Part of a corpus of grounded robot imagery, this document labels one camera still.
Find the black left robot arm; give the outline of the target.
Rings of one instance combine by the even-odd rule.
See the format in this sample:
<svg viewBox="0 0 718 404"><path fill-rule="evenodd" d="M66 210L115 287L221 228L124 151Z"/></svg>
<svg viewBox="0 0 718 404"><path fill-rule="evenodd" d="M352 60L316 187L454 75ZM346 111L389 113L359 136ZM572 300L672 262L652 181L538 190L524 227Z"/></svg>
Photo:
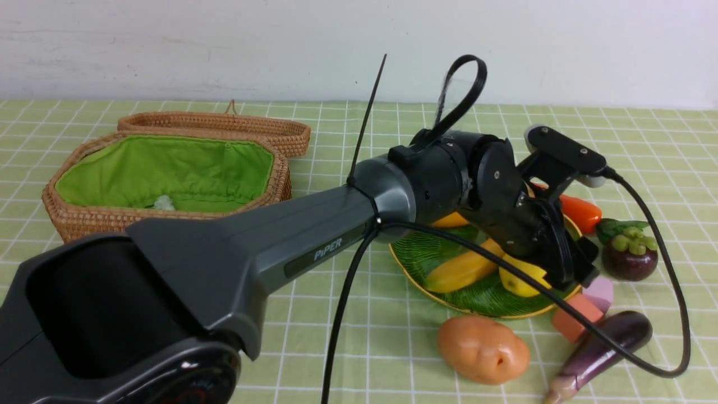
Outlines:
<svg viewBox="0 0 718 404"><path fill-rule="evenodd" d="M559 195L606 159L546 126L508 140L429 130L345 186L214 219L148 218L21 263L2 305L3 403L226 403L272 292L358 241L458 212L555 289L597 276Z"/></svg>

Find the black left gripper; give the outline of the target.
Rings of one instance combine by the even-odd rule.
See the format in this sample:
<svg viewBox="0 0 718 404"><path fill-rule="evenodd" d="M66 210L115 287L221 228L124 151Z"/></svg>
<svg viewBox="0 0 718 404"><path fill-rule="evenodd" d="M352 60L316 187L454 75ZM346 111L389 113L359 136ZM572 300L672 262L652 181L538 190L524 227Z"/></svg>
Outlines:
<svg viewBox="0 0 718 404"><path fill-rule="evenodd" d="M585 236L575 240L557 205L547 199L530 199L523 192L517 200L493 195L474 207L462 206L460 215L508 255L542 268L543 279L557 291L592 284L600 275L594 263L599 246Z"/></svg>

